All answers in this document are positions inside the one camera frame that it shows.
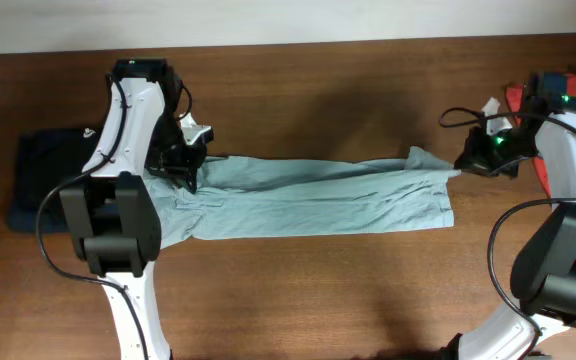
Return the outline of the light blue t-shirt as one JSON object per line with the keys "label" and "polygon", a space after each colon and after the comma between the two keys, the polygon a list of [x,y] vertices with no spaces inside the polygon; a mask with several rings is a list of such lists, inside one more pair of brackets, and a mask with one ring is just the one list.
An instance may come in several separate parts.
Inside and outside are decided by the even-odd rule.
{"label": "light blue t-shirt", "polygon": [[162,245],[226,240],[378,234],[449,228],[447,183],[458,170],[412,147],[404,159],[356,163],[210,157],[191,193],[148,175]]}

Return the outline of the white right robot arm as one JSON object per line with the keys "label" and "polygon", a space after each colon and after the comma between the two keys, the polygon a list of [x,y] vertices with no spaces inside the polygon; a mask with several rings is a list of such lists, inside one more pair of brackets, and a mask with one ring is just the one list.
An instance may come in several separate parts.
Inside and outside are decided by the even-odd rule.
{"label": "white right robot arm", "polygon": [[[539,359],[540,342],[576,328],[576,70],[535,73],[509,87],[506,100],[505,113],[466,112],[469,134],[454,167],[515,178],[529,160],[546,196],[512,207],[494,224],[487,267],[502,303],[478,328],[457,334],[441,359]],[[497,234],[511,216],[537,206],[551,213],[519,251],[505,291],[494,265]]]}

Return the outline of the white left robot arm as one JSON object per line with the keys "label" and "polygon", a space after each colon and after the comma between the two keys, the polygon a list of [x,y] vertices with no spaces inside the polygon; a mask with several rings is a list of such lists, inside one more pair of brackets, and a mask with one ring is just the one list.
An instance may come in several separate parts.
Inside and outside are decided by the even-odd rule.
{"label": "white left robot arm", "polygon": [[120,59],[107,76],[110,104],[80,175],[54,189],[74,252],[88,266],[80,281],[103,288],[123,359],[170,359],[154,288],[162,225],[145,176],[197,190],[213,139],[189,111],[189,91],[164,59]]}

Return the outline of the folded navy garment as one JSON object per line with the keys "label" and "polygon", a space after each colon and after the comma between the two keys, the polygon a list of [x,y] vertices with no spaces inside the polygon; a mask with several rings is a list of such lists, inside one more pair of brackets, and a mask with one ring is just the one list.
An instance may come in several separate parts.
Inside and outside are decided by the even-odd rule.
{"label": "folded navy garment", "polygon": [[39,206],[57,185],[82,172],[100,133],[91,128],[43,129],[19,137],[11,205],[6,223],[17,233],[32,234]]}

